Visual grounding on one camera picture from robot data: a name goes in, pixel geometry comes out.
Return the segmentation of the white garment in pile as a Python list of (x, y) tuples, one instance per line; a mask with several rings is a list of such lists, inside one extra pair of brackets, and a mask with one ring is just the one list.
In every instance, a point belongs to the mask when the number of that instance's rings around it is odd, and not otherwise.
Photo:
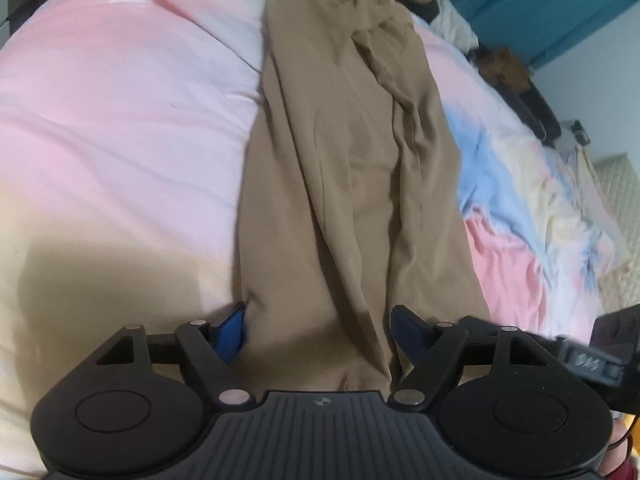
[(469, 54), (480, 46), (477, 34), (470, 23), (449, 0), (435, 0), (438, 14), (430, 23), (430, 29), (463, 54)]

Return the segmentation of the pastel tie-dye bed sheet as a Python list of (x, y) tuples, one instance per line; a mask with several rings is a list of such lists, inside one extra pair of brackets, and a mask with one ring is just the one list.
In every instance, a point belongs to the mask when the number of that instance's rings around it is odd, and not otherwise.
[[(236, 218), (266, 0), (49, 0), (1, 50), (1, 474), (44, 473), (38, 400), (128, 323), (169, 332), (241, 296)], [(540, 145), (414, 23), (459, 165), (463, 314), (587, 339), (629, 250), (582, 159)]]

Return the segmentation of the tan beige garment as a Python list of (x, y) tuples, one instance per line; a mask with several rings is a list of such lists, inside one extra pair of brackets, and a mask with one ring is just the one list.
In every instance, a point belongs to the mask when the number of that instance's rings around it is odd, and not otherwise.
[(267, 0), (239, 213), (251, 389), (387, 391), (388, 317), (484, 318), (460, 153), (395, 0)]

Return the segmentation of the brown paper bag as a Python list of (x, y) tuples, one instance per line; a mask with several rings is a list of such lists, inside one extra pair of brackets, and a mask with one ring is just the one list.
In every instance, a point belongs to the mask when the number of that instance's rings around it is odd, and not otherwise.
[(483, 53), (476, 59), (482, 77), (494, 87), (498, 84), (522, 93), (530, 89), (529, 70), (509, 48)]

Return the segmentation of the black sofa chair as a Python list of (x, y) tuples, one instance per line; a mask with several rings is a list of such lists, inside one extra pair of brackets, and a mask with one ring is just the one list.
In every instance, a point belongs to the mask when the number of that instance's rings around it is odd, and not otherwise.
[(553, 110), (534, 84), (524, 92), (514, 92), (511, 106), (521, 122), (533, 131), (536, 138), (549, 148), (561, 136), (561, 126)]

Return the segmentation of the wall power outlet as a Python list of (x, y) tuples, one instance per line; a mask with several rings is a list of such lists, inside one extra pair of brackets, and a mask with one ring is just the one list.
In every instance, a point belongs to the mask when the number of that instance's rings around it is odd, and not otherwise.
[(561, 151), (573, 148), (585, 148), (591, 143), (590, 136), (578, 119), (562, 120), (560, 122), (561, 136), (556, 141), (556, 147)]

